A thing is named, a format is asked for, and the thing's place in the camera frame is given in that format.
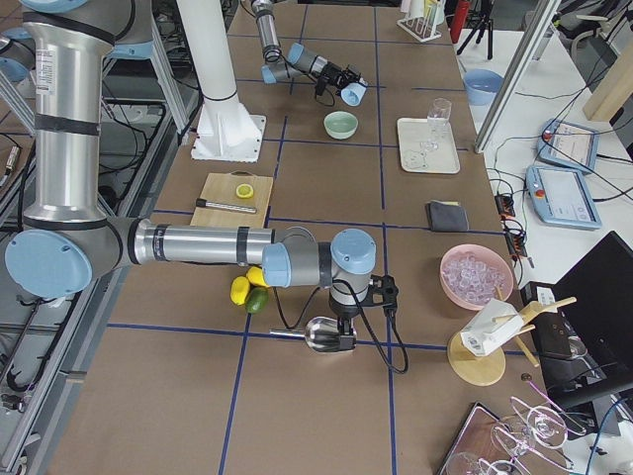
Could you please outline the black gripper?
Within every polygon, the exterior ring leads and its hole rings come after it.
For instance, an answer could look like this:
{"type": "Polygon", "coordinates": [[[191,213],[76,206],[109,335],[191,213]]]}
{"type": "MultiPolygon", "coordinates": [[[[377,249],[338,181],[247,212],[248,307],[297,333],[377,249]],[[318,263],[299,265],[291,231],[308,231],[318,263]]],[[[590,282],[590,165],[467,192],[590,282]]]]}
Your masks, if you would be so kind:
{"type": "Polygon", "coordinates": [[[348,90],[346,85],[352,84],[359,87],[367,87],[367,81],[362,77],[361,72],[354,65],[348,65],[345,69],[341,69],[338,65],[328,62],[319,71],[314,73],[316,79],[316,95],[321,96],[327,86],[333,86],[336,95],[346,97],[348,90]]]}
{"type": "Polygon", "coordinates": [[[330,309],[334,312],[338,329],[338,348],[340,350],[352,350],[356,345],[356,330],[352,320],[360,314],[356,305],[343,305],[336,301],[329,302],[330,309]]]}

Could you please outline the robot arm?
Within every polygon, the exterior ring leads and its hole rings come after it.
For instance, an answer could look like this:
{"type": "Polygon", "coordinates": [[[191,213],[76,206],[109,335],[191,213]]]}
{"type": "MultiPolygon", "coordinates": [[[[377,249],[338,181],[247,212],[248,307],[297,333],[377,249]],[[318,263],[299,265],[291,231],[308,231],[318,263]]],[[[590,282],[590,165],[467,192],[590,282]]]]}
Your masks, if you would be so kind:
{"type": "Polygon", "coordinates": [[[317,96],[332,86],[345,104],[359,106],[368,83],[353,65],[342,68],[299,43],[282,52],[275,28],[274,4],[274,1],[250,2],[264,59],[261,66],[264,82],[274,84],[304,75],[316,83],[317,96]]]}
{"type": "Polygon", "coordinates": [[[199,81],[201,113],[180,105],[152,7],[147,1],[27,1],[25,29],[35,43],[35,199],[21,210],[23,229],[8,243],[5,265],[27,292],[55,299],[76,294],[118,268],[151,261],[259,265],[273,288],[327,289],[333,318],[306,321],[317,351],[355,346],[352,324],[372,302],[375,244],[346,230],[317,242],[304,230],[156,225],[128,214],[146,161],[124,166],[121,197],[101,194],[109,169],[100,160],[105,62],[150,59],[181,132],[197,133],[197,159],[253,162],[266,120],[250,114],[237,94],[222,5],[177,5],[199,81]]]}

